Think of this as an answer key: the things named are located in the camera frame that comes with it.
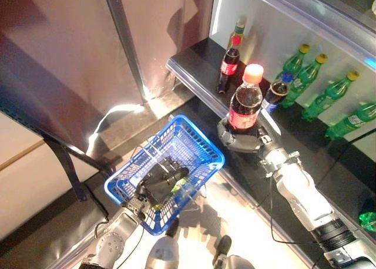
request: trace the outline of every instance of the green soda bottle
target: green soda bottle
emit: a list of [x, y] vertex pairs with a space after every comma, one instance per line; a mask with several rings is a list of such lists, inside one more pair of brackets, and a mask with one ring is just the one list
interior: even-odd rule
[[283, 64], [282, 71], [277, 75], [275, 82], [282, 81], [282, 77], [285, 73], [290, 73], [295, 78], [303, 64], [304, 55], [308, 53], [310, 49], [311, 47], [308, 44], [301, 44], [299, 51]]
[[321, 65], [323, 65], [327, 61], [327, 59], [327, 55], [321, 53], [317, 56], [316, 60], [313, 63], [307, 65], [299, 71], [298, 76], [293, 80], [291, 84], [289, 93], [281, 102], [281, 105], [284, 108], [292, 106], [295, 100], [304, 92], [304, 90], [306, 90], [311, 85], [311, 83], [315, 81]]
[[367, 212], [359, 215], [360, 226], [368, 231], [376, 232], [376, 212]]
[[328, 128], [325, 136], [331, 140], [343, 137], [347, 133], [358, 129], [366, 122], [376, 118], [376, 103], [366, 103], [360, 106], [355, 112], [343, 118], [336, 125]]
[[353, 70], [350, 71], [344, 79], [329, 85], [325, 92], [318, 96], [313, 103], [303, 111], [301, 118], [312, 121], [320, 113], [327, 110], [333, 103], [346, 94], [350, 84], [357, 80], [359, 75], [359, 72]]

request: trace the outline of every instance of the black cable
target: black cable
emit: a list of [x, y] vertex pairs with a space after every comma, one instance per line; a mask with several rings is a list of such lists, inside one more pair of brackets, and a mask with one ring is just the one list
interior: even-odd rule
[[270, 194], [266, 195], [265, 198], [262, 199], [261, 203], [259, 203], [258, 206], [256, 206], [254, 209], [258, 209], [266, 201], [269, 195]]
[[314, 269], [315, 266], [317, 265], [317, 263], [322, 259], [322, 257], [324, 256], [324, 253], [321, 253], [319, 258], [316, 259], [315, 263], [312, 265], [311, 269]]
[[349, 141], [347, 144], [346, 144], [346, 147], [343, 149], [343, 151], [341, 151], [340, 155], [337, 156], [334, 160], [334, 163], [329, 167], [329, 169], [325, 172], [325, 174], [323, 175], [323, 177], [316, 183], [316, 186], [320, 186], [320, 184], [324, 181], [324, 179], [329, 175], [329, 172], [332, 171], [332, 169], [334, 168], [334, 166], [337, 164], [337, 162], [339, 161], [339, 159], [344, 155], [344, 153], [346, 152], [346, 150], [355, 142], [363, 139], [364, 137], [367, 137], [368, 135], [372, 134], [372, 133], [375, 133], [376, 132], [376, 128], [368, 131], [367, 133], [364, 133], [363, 135], [360, 135], [359, 137], [356, 137], [355, 139]]
[[204, 184], [204, 187], [205, 187], [205, 196], [203, 196], [203, 195], [201, 194], [201, 192], [200, 192], [200, 196], [202, 196], [204, 199], [206, 199], [206, 198], [207, 198], [207, 195], [206, 195], [206, 184]]
[[270, 177], [270, 184], [269, 184], [269, 195], [270, 195], [270, 233], [271, 238], [276, 241], [277, 243], [281, 244], [317, 244], [316, 241], [278, 241], [274, 238], [273, 235], [273, 177]]
[[98, 227], [100, 225], [103, 225], [103, 224], [108, 224], [109, 221], [104, 221], [104, 222], [99, 222], [97, 225], [95, 225], [95, 228], [94, 228], [94, 238], [97, 239], [98, 238]]
[[132, 255], [132, 253], [133, 253], [133, 252], [135, 251], [135, 249], [138, 247], [138, 245], [139, 245], [140, 242], [141, 242], [141, 239], [142, 239], [142, 236], [143, 236], [143, 232], [144, 232], [144, 230], [145, 230], [145, 229], [142, 228], [142, 234], [141, 234], [141, 237], [140, 237], [138, 243], [136, 244], [136, 246], [134, 247], [134, 249], [130, 252], [130, 254], [128, 254], [127, 258], [124, 259], [124, 261], [118, 266], [117, 269], [120, 269], [120, 267], [124, 264], [124, 262], [128, 260], [128, 258]]

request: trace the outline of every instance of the blue label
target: blue label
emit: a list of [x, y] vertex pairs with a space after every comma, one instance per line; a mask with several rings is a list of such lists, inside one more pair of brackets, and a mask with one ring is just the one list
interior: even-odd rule
[[261, 107], [265, 109], [268, 113], [271, 113], [276, 107], [278, 106], [278, 103], [269, 103], [265, 99], [263, 99], [263, 102], [261, 103]]

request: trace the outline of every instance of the orange bottle cap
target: orange bottle cap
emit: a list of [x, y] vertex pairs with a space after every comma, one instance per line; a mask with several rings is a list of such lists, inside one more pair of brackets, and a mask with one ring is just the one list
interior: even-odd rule
[[256, 63], [246, 66], [243, 81], [251, 84], [259, 84], [263, 78], [264, 68]]

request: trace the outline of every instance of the yellow bottle cap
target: yellow bottle cap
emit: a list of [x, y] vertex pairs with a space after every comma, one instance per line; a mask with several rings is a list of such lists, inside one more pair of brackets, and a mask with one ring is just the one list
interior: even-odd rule
[[350, 71], [347, 75], [347, 78], [349, 78], [351, 81], [355, 81], [359, 78], [360, 74], [356, 70]]
[[299, 51], [301, 53], [308, 53], [311, 49], [311, 46], [308, 45], [308, 44], [301, 44], [300, 48], [299, 48]]
[[321, 53], [317, 56], [316, 61], [320, 64], [324, 64], [328, 59], [328, 56], [324, 53]]

